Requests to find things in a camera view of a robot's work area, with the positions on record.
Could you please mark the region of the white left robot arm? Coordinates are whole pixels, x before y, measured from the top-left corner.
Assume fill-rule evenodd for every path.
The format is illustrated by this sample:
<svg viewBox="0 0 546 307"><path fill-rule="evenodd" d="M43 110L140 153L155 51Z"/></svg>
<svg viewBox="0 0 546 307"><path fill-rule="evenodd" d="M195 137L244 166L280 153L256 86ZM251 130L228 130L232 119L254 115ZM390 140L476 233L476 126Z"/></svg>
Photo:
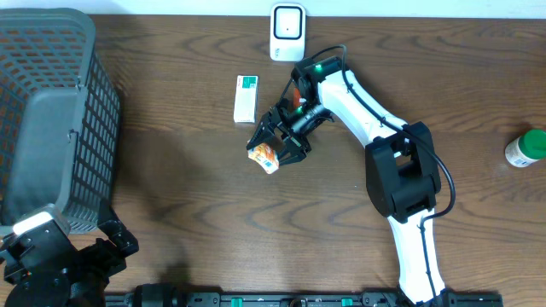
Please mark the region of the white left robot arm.
<svg viewBox="0 0 546 307"><path fill-rule="evenodd" d="M139 245L108 203L100 206L98 228L107 238L79 250L55 205L26 214L2 240L3 279L14 286L5 304L105 306L109 278L126 268Z"/></svg>

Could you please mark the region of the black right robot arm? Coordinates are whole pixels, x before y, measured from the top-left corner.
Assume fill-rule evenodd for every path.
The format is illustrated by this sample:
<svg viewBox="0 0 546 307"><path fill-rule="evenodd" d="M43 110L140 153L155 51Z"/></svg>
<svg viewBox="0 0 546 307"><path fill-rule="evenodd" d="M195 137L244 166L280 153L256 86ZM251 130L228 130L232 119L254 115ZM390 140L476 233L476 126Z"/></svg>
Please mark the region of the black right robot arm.
<svg viewBox="0 0 546 307"><path fill-rule="evenodd" d="M342 58L305 58L295 64L290 82L302 101L280 99L260 120L247 149L279 136L279 165L300 162L311 151L308 135L324 121L340 119L365 149L366 190L390 224L402 294L413 305L439 304L445 284L430 228L437 216L440 177L447 170L434 152L430 130L389 113Z"/></svg>

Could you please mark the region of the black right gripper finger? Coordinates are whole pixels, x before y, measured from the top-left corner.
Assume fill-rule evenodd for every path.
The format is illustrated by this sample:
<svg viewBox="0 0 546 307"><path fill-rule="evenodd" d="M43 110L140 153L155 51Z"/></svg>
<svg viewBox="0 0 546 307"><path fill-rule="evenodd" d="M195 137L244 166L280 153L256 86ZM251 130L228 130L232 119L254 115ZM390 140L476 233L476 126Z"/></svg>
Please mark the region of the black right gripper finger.
<svg viewBox="0 0 546 307"><path fill-rule="evenodd" d="M283 143L284 147L278 154L280 166L298 163L311 151L311 145L305 136L287 136Z"/></svg>
<svg viewBox="0 0 546 307"><path fill-rule="evenodd" d="M268 142L275 136L275 128L277 127L277 114L275 111L265 113L259 121L257 128L247 143L246 150L251 150L258 145Z"/></svg>

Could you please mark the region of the green lid jar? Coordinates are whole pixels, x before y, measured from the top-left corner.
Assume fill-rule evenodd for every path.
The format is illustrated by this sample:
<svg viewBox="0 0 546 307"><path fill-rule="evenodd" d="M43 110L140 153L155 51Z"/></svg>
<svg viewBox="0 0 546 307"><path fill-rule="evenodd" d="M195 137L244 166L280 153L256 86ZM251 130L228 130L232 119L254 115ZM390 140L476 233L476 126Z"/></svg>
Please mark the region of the green lid jar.
<svg viewBox="0 0 546 307"><path fill-rule="evenodd" d="M545 146L545 131L529 130L507 145L505 159L514 167L525 168L545 158Z"/></svg>

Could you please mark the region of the orange snack packet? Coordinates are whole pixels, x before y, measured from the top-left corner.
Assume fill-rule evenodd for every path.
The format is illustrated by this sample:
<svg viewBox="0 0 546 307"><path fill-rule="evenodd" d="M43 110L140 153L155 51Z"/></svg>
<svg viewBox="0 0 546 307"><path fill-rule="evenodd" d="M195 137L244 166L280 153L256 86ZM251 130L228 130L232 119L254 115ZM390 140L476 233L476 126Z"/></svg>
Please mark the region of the orange snack packet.
<svg viewBox="0 0 546 307"><path fill-rule="evenodd" d="M293 105L293 109L296 109L300 106L300 93L299 93L299 90L297 88L295 88L293 90L293 102L292 102L292 105Z"/></svg>

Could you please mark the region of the white Panadol medicine box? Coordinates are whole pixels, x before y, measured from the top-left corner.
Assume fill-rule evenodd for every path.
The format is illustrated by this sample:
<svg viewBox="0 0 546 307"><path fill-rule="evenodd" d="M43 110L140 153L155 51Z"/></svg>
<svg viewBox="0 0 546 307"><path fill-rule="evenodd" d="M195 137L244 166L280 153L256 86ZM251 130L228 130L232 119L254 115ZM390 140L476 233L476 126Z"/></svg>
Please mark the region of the white Panadol medicine box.
<svg viewBox="0 0 546 307"><path fill-rule="evenodd" d="M258 100L258 76L238 75L235 87L233 120L235 123L254 123Z"/></svg>

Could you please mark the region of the orange Kleenex tissue pack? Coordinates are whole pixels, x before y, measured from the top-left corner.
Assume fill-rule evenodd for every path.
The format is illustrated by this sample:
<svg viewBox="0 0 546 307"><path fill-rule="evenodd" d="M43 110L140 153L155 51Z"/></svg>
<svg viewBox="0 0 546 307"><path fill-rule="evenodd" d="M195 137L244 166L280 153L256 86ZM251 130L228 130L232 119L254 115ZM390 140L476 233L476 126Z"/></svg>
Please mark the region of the orange Kleenex tissue pack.
<svg viewBox="0 0 546 307"><path fill-rule="evenodd" d="M276 172L280 167L276 151L267 143L259 144L247 153L248 158L258 163L267 174Z"/></svg>

